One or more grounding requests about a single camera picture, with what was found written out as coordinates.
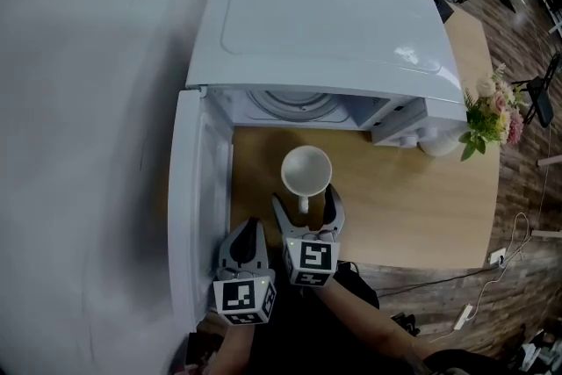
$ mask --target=white vase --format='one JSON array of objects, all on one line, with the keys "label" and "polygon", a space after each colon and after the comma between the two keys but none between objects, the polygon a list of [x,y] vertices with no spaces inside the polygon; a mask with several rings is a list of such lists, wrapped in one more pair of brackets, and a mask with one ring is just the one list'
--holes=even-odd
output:
[{"label": "white vase", "polygon": [[451,130],[446,132],[441,132],[432,141],[420,142],[421,150],[431,156],[447,155],[460,146],[458,138],[467,131],[468,125],[463,124],[462,126],[451,128]]}]

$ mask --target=person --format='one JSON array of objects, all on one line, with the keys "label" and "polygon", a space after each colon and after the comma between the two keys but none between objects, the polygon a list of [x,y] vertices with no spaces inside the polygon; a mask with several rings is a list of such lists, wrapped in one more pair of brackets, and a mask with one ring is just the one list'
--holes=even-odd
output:
[{"label": "person", "polygon": [[349,263],[322,288],[289,285],[281,275],[270,322],[231,326],[211,375],[508,373],[491,358],[410,335],[378,310],[377,294]]}]

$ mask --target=microwave oven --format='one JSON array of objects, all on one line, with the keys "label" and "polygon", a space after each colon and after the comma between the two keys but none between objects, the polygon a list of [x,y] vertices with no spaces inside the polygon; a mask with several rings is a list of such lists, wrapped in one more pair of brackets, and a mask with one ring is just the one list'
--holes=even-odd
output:
[{"label": "microwave oven", "polygon": [[169,174],[176,321],[207,309],[229,229],[235,126],[363,130],[411,148],[466,122],[433,0],[208,0],[180,93]]}]

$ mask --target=green leaf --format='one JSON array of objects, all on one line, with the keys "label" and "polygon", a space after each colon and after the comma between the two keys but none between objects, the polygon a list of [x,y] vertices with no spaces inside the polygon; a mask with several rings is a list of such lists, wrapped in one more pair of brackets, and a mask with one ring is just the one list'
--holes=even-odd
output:
[{"label": "green leaf", "polygon": [[470,141],[468,144],[466,144],[465,151],[463,152],[463,155],[460,157],[460,161],[468,160],[474,153],[474,150],[476,150],[476,148],[474,147],[474,144],[472,144],[472,141]]},{"label": "green leaf", "polygon": [[471,132],[466,132],[461,134],[460,138],[458,138],[458,142],[462,142],[463,144],[468,144],[468,141],[471,140]]},{"label": "green leaf", "polygon": [[476,149],[482,155],[486,152],[486,143],[484,142],[484,140],[480,136],[476,137],[476,140],[475,140],[474,144],[476,144]]}]

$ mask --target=flower bouquet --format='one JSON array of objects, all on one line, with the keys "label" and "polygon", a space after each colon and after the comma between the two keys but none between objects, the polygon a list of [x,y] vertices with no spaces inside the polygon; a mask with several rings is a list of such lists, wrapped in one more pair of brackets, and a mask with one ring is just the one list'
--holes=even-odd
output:
[{"label": "flower bouquet", "polygon": [[523,118],[519,113],[522,101],[521,88],[514,90],[503,81],[505,64],[492,76],[480,78],[476,84],[478,99],[465,92],[466,122],[469,131],[458,139],[465,144],[461,161],[467,160],[475,150],[486,152],[486,144],[516,144],[521,139]]}]

